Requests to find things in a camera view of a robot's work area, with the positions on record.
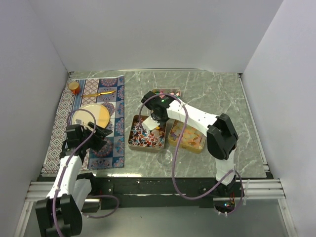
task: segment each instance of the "white wall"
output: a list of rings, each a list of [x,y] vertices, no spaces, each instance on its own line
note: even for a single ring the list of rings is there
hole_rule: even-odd
[[[315,236],[316,1],[284,0],[242,80],[301,237]]]
[[[0,1],[0,31],[0,230],[10,237],[40,173],[67,72],[28,1]]]
[[[30,0],[68,71],[243,72],[282,0]]]

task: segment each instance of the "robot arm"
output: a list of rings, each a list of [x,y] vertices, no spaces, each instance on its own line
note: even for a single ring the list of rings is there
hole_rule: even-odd
[[[154,95],[153,92],[148,92],[143,97],[142,103]],[[166,123],[168,119],[184,122],[185,111],[183,105],[185,105],[190,115],[187,125],[199,130],[207,138],[207,149],[215,157],[216,180],[219,181],[228,171],[234,169],[234,152],[238,140],[238,135],[228,115],[209,114],[183,102],[179,104],[172,97],[163,96],[160,98],[158,96],[145,104],[151,110],[152,116],[142,123],[143,127],[146,130],[153,130],[155,127]],[[234,174],[231,173],[222,181],[222,184],[229,185],[233,178]]]
[[[90,122],[88,126],[93,128],[94,124]],[[101,149],[106,144],[104,138],[111,134],[112,131],[96,126],[96,130],[88,142],[71,158],[63,176],[62,183],[58,187],[61,173],[70,154],[91,135],[91,130],[82,125],[74,124],[67,126],[66,133],[67,140],[62,147],[60,168],[54,185],[46,196],[46,199],[36,203],[36,215],[42,237],[58,236],[52,218],[52,203],[56,189],[59,189],[56,200],[56,216],[60,230],[64,233],[65,237],[76,236],[81,233],[81,210],[84,200],[89,194],[95,194],[97,188],[95,187],[95,180],[92,173],[80,175],[78,175],[78,173],[87,153],[86,150],[89,148],[97,151]]]

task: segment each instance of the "patterned cloth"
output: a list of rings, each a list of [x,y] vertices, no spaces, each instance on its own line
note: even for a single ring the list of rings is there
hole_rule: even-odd
[[[68,89],[68,84],[72,81],[80,84],[81,91],[77,95],[73,95]],[[115,92],[98,97],[81,97],[109,90],[115,90]],[[108,109],[111,119],[107,129],[112,130],[113,133],[105,138],[107,143],[101,150],[97,152],[89,149],[87,151],[81,170],[124,167],[124,76],[76,79],[70,80],[62,93],[42,173],[58,172],[59,153],[62,143],[66,139],[65,129],[68,114],[72,110],[92,103],[102,104]]]

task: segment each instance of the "gray marble tabletop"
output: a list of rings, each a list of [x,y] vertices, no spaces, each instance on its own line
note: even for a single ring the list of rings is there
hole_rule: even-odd
[[[179,88],[182,100],[198,109],[220,115],[228,114],[239,135],[234,162],[243,177],[265,178],[251,116],[237,74],[205,71],[100,71],[74,72],[70,79],[125,76],[125,140],[128,140],[134,115],[139,113],[141,99],[154,88]],[[149,115],[144,108],[142,114]],[[172,127],[168,122],[167,134]],[[165,149],[174,153],[167,142]],[[125,142],[125,167],[94,170],[97,176],[171,177],[171,165],[160,166],[155,153],[132,151]],[[215,177],[215,158],[206,145],[201,154],[180,149],[176,164],[177,177]]]

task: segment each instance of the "round plate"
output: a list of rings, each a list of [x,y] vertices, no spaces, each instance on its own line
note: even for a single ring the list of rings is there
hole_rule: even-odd
[[[107,108],[100,104],[88,104],[81,106],[80,109],[85,109],[93,113],[97,121],[97,125],[105,128],[110,121],[110,114]],[[93,118],[85,111],[76,111],[72,118],[72,124],[88,124],[93,122]]]

